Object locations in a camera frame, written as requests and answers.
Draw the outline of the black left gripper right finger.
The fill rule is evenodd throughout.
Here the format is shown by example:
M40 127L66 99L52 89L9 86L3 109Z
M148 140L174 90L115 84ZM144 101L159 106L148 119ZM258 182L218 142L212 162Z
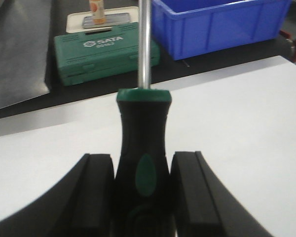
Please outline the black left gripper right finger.
M201 152L175 152L171 178L178 236L271 236L222 184Z

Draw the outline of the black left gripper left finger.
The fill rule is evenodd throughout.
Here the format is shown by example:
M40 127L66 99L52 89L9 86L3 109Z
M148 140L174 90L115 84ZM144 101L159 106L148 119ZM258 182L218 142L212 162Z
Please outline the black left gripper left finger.
M114 172L110 155L85 154L41 197L0 221L0 237L107 237Z

